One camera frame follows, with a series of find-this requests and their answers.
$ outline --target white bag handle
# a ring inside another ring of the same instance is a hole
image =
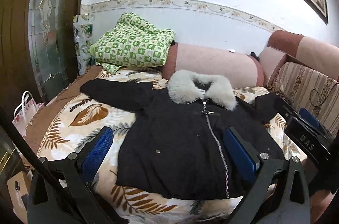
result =
[[[29,91],[23,92],[22,97],[21,97],[21,104],[19,104],[19,105],[16,107],[16,109],[14,110],[14,117],[13,117],[13,119],[15,119],[15,113],[16,113],[16,111],[21,107],[21,109],[22,109],[22,115],[23,115],[23,119],[24,119],[24,121],[25,121],[25,124],[28,124],[28,123],[27,123],[27,120],[26,120],[25,105],[27,104],[27,101],[28,101],[29,96],[31,96],[31,98],[34,99],[33,96],[32,96],[32,94],[31,94],[31,92],[29,92]]]

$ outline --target zipper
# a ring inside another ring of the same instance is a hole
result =
[[[217,145],[218,145],[218,148],[219,148],[219,153],[220,153],[222,162],[224,163],[224,167],[225,167],[225,189],[226,189],[226,198],[229,199],[229,193],[228,193],[228,166],[227,166],[227,164],[226,164],[224,154],[222,153],[222,149],[221,149],[221,145],[220,145],[220,143],[219,143],[219,140],[218,140],[218,138],[217,138],[217,137],[214,135],[214,133],[213,133],[213,130],[212,130],[212,127],[211,127],[211,123],[210,123],[210,118],[208,117],[208,115],[206,115],[206,119],[207,119],[207,124],[208,124],[208,127],[209,127],[209,129],[210,129],[210,132],[211,132],[213,138],[215,139],[215,141],[217,142]]]

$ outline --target fur collar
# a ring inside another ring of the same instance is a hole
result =
[[[203,94],[194,82],[211,86]],[[167,83],[168,94],[177,104],[185,104],[197,99],[212,99],[216,104],[234,110],[237,101],[229,80],[221,75],[201,75],[187,70],[175,72]]]

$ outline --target green checkered pillow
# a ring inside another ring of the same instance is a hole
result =
[[[111,73],[121,66],[162,66],[174,36],[172,30],[159,30],[135,13],[124,13],[115,28],[90,47],[90,54]]]

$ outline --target black robotic device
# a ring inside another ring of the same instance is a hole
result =
[[[287,136],[318,168],[330,160],[329,147],[333,139],[328,134],[311,125],[282,99],[276,102],[276,109],[287,121]],[[109,127],[103,127],[78,154],[48,161],[36,157],[3,114],[0,121],[35,168],[29,193],[28,224],[114,223],[87,186],[113,143],[114,135]],[[225,146],[242,177],[252,184],[224,224],[310,223],[310,197],[298,157],[292,156],[288,161],[270,158],[245,142],[232,127],[226,129],[224,141],[232,143]],[[67,187],[62,188],[58,179],[65,180]],[[274,183],[277,183],[274,193],[266,199],[268,187]]]

